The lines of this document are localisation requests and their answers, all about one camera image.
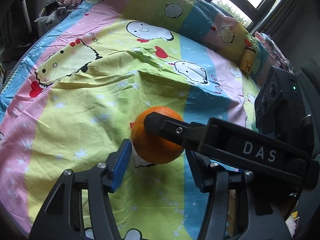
screw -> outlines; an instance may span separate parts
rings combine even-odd
[[[176,129],[176,133],[177,134],[180,134],[180,133],[182,133],[183,132],[183,129],[181,128],[181,127],[178,127],[177,129]]]
[[[210,168],[214,168],[214,167],[217,167],[217,166],[219,166],[219,164],[218,163],[210,163]]]
[[[247,174],[248,176],[251,176],[253,174],[252,171],[245,171],[244,173]]]
[[[63,172],[63,175],[68,176],[68,175],[71,175],[71,173],[72,173],[72,170],[67,169],[67,170],[65,170],[65,171]]]
[[[105,168],[107,165],[106,165],[106,163],[98,163],[97,164],[97,167],[99,168],[99,169],[103,169],[103,168]]]

bottle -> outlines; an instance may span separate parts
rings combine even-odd
[[[251,47],[246,47],[240,63],[240,69],[250,74],[255,57],[256,57],[255,49]]]

bedsheet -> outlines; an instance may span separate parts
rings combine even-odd
[[[248,44],[259,60],[251,76],[238,68]],[[85,0],[23,64],[0,124],[0,201],[26,233],[63,170],[105,160],[150,106],[255,129],[254,81],[272,65],[241,24],[201,0]],[[145,239],[196,239],[207,198],[184,154],[154,167],[132,158],[110,195],[122,237],[137,228]]]

orange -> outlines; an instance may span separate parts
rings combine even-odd
[[[178,158],[183,152],[183,147],[163,139],[145,130],[143,121],[145,117],[157,112],[171,118],[183,121],[181,116],[165,106],[154,106],[138,115],[132,125],[131,141],[137,154],[145,161],[152,164],[165,164]]]

camera lens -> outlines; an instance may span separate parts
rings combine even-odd
[[[264,94],[264,96],[261,100],[261,106],[262,106],[263,112],[266,112],[268,109],[268,97],[266,94]]]
[[[258,106],[256,109],[256,117],[259,118],[260,116],[260,107]]]
[[[271,97],[271,99],[275,99],[276,93],[277,93],[276,85],[274,83],[272,83],[271,86],[270,86],[270,97]]]

